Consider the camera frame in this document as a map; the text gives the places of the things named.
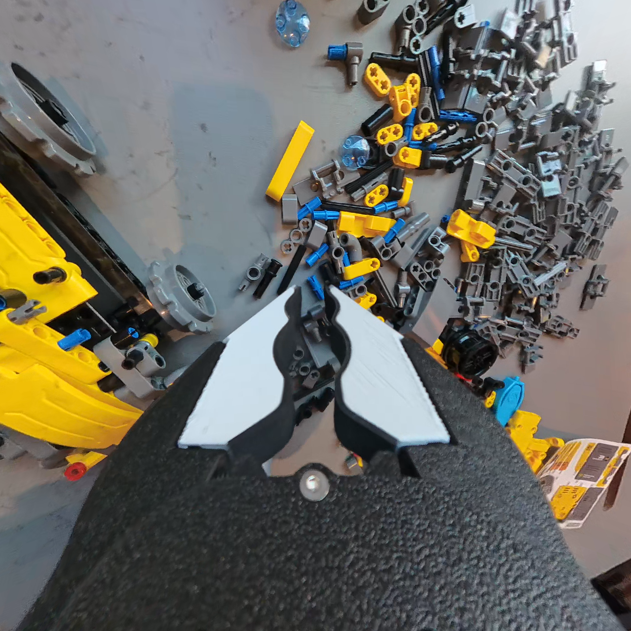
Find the group of yellow beams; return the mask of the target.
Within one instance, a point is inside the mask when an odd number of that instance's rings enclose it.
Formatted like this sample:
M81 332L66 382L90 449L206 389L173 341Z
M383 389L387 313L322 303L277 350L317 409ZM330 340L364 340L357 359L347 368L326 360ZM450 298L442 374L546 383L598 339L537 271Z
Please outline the group of yellow beams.
M505 428L534 474L550 454L565 445L564 440L557 437L535 438L540 421L541 417L535 413L517 410Z

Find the blue curved piece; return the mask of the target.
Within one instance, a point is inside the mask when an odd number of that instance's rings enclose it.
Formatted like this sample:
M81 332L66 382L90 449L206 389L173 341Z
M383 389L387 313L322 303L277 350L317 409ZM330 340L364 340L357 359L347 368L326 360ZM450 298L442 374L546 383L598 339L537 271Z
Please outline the blue curved piece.
M503 387L495 391L492 410L501 426L506 427L523 402L525 383L518 376L506 377L502 383Z

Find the short yellow brick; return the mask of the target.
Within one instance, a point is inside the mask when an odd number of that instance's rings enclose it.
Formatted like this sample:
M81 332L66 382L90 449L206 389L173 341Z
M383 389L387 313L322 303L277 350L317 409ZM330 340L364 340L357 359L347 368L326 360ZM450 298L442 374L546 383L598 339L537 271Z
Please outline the short yellow brick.
M305 121L300 121L268 185L267 197L281 201L313 135L314 129Z

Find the pile of small dark pieces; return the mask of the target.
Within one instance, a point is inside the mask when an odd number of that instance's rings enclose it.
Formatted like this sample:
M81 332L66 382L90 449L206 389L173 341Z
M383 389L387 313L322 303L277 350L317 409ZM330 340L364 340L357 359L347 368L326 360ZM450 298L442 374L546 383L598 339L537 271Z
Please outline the pile of small dark pieces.
M372 51L365 82L379 109L339 158L283 194L293 228L280 245L324 299L317 274L393 325L492 407L489 371L519 350L523 374L545 338L579 329L558 313L588 263L580 309L606 293L597 262L629 166L598 128L606 61L552 105L551 84L578 55L573 1L515 1L497 26L472 1L404 1L395 45Z

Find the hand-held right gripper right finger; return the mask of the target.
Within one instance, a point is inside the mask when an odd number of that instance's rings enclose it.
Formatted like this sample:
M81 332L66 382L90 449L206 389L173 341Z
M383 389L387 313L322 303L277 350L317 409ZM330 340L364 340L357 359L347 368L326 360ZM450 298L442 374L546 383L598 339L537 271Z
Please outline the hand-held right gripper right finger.
M334 285L326 287L335 376L335 431L350 451L448 444L450 433L403 337Z

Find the yellow toy block vehicle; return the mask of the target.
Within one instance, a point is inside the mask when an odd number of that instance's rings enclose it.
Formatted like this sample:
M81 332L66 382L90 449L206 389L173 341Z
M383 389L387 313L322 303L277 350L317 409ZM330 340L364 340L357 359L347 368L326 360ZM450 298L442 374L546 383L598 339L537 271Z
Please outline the yellow toy block vehicle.
M169 332L210 332L216 306L180 264L148 287L50 178L96 172L92 140L52 90L1 63L1 458L82 478L181 368Z

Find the grey desk with wooden edge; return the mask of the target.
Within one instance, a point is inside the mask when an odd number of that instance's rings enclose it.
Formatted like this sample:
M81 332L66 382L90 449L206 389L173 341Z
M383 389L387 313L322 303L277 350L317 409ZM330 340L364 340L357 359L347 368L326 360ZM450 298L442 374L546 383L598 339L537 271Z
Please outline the grey desk with wooden edge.
M330 43L392 50L395 2L371 26L354 22L359 1L304 1L312 20L299 49L280 42L278 1L2 1L1 60L37 75L92 125L102 161L91 178L60 187L136 274L168 255L207 284L218 312L207 336L176 343L170 365L198 356L258 304L235 296L259 253L277 256L287 234L265 197L300 120L315 134L297 171L305 177L377 109L363 82L347 90L344 67L326 63ZM553 83L556 99L582 69L607 60L617 82L602 125L630 157L630 2L575 1L579 58ZM588 264L563 292L560 313L574 340L548 339L525 376L526 410L544 435L620 440L630 409L630 172L614 201L619 217L601 260L607 296L579 311ZM32 458L1 462L2 596L30 598L47 580L96 471L67 483Z

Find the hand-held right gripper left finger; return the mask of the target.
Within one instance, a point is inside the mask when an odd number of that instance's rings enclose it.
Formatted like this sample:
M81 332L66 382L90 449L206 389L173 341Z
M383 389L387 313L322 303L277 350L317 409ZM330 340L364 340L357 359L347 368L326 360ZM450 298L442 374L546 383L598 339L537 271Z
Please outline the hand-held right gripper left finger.
M234 330L178 439L180 448L275 456L295 425L289 364L302 290L292 286Z

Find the yellow sticker sheet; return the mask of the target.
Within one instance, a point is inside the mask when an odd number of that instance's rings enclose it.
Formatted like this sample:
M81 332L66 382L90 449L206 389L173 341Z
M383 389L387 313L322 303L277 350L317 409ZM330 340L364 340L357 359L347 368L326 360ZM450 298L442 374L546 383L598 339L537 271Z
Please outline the yellow sticker sheet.
M630 455L630 445L583 438L561 446L537 472L562 529L579 529Z

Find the transparent blue disc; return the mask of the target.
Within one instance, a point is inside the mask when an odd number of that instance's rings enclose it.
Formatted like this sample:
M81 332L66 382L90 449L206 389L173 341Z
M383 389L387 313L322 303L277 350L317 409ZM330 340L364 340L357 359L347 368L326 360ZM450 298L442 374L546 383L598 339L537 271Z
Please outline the transparent blue disc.
M307 39L311 19L300 1L281 1L275 14L275 25L281 41L296 49Z

